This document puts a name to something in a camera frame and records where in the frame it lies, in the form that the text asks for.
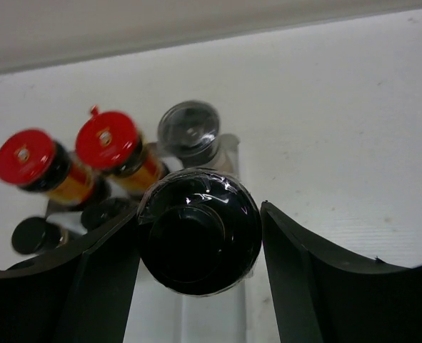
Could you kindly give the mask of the black-capped beige bottle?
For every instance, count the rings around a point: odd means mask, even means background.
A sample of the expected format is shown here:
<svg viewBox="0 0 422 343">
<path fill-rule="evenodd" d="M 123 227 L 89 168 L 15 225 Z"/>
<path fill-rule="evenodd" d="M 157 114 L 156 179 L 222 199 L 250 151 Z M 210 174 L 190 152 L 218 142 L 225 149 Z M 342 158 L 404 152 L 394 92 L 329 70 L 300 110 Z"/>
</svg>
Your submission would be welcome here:
<svg viewBox="0 0 422 343">
<path fill-rule="evenodd" d="M 143 195 L 136 219 L 144 265 L 179 294 L 208 297 L 232 288 L 261 251 L 258 206 L 226 172 L 192 168 L 169 174 Z"/>
<path fill-rule="evenodd" d="M 125 198 L 108 198 L 98 204 L 88 205 L 81 213 L 80 222 L 90 232 L 117 217 L 132 205 L 133 202 Z"/>
</svg>

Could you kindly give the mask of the small black-capped spice jar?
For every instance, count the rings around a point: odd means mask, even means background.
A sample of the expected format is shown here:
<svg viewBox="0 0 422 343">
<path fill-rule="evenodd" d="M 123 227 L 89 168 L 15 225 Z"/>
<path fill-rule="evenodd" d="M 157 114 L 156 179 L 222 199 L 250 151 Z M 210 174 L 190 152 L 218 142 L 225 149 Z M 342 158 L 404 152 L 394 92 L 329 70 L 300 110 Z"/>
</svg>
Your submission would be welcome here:
<svg viewBox="0 0 422 343">
<path fill-rule="evenodd" d="M 22 255 L 43 254 L 70 240 L 66 229 L 42 217 L 29 217 L 20 222 L 11 235 L 11 245 Z"/>
</svg>

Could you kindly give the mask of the silver-capped spice bottle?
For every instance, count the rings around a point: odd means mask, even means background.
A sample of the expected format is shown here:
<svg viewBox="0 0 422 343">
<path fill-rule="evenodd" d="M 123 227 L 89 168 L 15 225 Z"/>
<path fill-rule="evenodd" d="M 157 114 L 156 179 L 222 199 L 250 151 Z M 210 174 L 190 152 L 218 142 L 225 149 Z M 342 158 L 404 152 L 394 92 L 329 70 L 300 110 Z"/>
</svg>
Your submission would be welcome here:
<svg viewBox="0 0 422 343">
<path fill-rule="evenodd" d="M 217 110 L 198 100 L 171 107 L 157 128 L 158 147 L 181 161 L 185 168 L 203 167 L 238 174 L 234 161 L 238 137 L 221 133 Z"/>
</svg>

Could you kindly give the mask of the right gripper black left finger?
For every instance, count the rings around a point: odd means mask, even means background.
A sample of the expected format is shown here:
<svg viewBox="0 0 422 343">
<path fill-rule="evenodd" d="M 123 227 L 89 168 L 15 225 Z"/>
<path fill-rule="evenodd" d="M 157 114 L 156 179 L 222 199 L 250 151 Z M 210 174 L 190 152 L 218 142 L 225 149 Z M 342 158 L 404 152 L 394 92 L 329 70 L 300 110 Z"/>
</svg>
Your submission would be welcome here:
<svg viewBox="0 0 422 343">
<path fill-rule="evenodd" d="M 135 215 L 0 270 L 0 342 L 122 342 L 140 262 Z"/>
</svg>

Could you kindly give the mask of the red-capped amber sauce jar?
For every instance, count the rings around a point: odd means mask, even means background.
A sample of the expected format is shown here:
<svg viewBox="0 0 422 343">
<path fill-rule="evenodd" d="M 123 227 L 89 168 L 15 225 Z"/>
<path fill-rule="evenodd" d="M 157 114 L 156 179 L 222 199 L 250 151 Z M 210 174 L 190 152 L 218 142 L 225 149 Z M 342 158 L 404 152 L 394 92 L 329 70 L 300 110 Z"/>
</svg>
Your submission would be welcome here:
<svg viewBox="0 0 422 343">
<path fill-rule="evenodd" d="M 110 195 L 110 186 L 42 129 L 24 129 L 0 148 L 0 180 L 81 210 Z"/>
</svg>

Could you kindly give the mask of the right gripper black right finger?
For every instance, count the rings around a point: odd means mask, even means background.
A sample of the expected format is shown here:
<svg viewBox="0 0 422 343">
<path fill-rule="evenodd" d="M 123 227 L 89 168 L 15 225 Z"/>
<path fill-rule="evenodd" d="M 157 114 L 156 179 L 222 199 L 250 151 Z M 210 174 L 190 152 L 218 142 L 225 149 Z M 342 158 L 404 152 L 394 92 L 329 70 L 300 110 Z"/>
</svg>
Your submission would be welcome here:
<svg viewBox="0 0 422 343">
<path fill-rule="evenodd" d="M 422 265 L 344 249 L 270 202 L 261 219 L 282 342 L 422 342 Z"/>
</svg>

